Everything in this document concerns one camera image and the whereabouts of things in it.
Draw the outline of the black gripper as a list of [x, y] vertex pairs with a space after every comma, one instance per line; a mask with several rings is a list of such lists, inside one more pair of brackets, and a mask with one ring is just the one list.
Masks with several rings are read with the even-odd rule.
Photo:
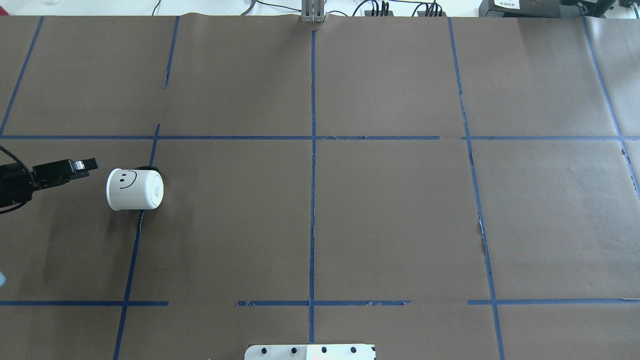
[[30, 202], [36, 191], [62, 186], [71, 180], [89, 176], [98, 169], [96, 158], [48, 162], [30, 170], [19, 162], [1, 166], [0, 207], [20, 208]]

